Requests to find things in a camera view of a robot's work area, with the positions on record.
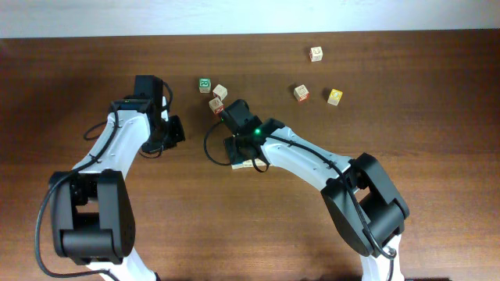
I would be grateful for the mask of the plain J wooden block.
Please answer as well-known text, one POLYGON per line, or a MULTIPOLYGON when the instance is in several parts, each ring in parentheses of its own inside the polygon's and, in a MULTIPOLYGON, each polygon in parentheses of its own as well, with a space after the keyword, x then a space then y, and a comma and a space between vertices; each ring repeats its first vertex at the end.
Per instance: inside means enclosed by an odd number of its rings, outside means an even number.
POLYGON ((255 159, 254 161, 252 161, 251 159, 249 160, 246 160, 242 163, 242 165, 245 167, 245 168, 251 168, 253 167, 253 164, 256 164, 257 166, 266 166, 266 163, 263 162, 262 160, 260 159, 255 159))

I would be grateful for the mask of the blue L wooden block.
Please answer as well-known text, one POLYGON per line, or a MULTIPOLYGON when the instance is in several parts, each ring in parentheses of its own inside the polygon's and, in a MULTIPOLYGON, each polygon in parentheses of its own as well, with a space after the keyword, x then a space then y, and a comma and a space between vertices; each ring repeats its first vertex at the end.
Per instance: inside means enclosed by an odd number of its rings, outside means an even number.
POLYGON ((231 166, 232 169, 241 169, 241 168, 244 168, 244 165, 243 163, 238 163, 238 164, 234 164, 231 166))

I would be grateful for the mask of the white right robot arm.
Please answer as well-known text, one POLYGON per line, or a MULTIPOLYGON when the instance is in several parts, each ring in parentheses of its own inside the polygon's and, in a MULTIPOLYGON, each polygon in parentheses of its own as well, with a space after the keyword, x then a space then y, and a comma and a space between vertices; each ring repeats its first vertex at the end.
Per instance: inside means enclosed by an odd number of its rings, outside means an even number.
POLYGON ((399 243, 409 207, 372 155, 336 155, 269 119, 246 135, 224 141, 236 162, 255 161, 282 168, 315 187, 335 228, 359 254, 364 280, 402 280, 399 243))

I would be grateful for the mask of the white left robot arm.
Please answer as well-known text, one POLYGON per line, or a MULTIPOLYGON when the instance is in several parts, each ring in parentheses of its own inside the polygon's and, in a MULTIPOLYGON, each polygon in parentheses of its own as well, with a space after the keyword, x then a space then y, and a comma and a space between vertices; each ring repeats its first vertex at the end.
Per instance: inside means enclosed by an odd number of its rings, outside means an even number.
POLYGON ((104 280, 157 280, 134 248, 136 226, 125 179, 139 151, 160 156, 184 140, 178 116, 166 98, 113 102, 89 153, 70 171, 55 172, 37 215, 41 232, 50 211, 55 253, 104 280))

